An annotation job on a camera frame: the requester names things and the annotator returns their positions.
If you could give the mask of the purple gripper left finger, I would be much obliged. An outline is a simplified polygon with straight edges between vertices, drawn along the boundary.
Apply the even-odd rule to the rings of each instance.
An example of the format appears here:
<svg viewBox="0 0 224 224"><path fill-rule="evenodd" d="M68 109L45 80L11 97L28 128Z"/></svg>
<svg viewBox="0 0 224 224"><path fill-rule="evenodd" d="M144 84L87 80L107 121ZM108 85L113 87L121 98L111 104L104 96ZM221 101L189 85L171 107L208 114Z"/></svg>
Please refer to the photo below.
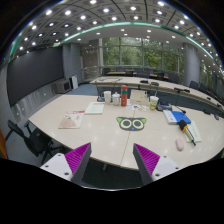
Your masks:
<svg viewBox="0 0 224 224"><path fill-rule="evenodd" d="M41 168L65 180L80 185L91 155L91 144L87 143L66 153L57 153Z"/></svg>

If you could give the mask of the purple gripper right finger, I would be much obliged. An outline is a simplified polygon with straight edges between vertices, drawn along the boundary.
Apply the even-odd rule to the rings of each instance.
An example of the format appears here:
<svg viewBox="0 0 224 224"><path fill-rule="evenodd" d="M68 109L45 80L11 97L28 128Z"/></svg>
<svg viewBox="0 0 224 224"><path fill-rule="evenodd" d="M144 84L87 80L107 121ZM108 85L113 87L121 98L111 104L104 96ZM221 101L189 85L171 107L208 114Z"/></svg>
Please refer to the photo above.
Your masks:
<svg viewBox="0 0 224 224"><path fill-rule="evenodd" d="M144 185L180 170L170 157L160 156L139 144L133 145L133 155Z"/></svg>

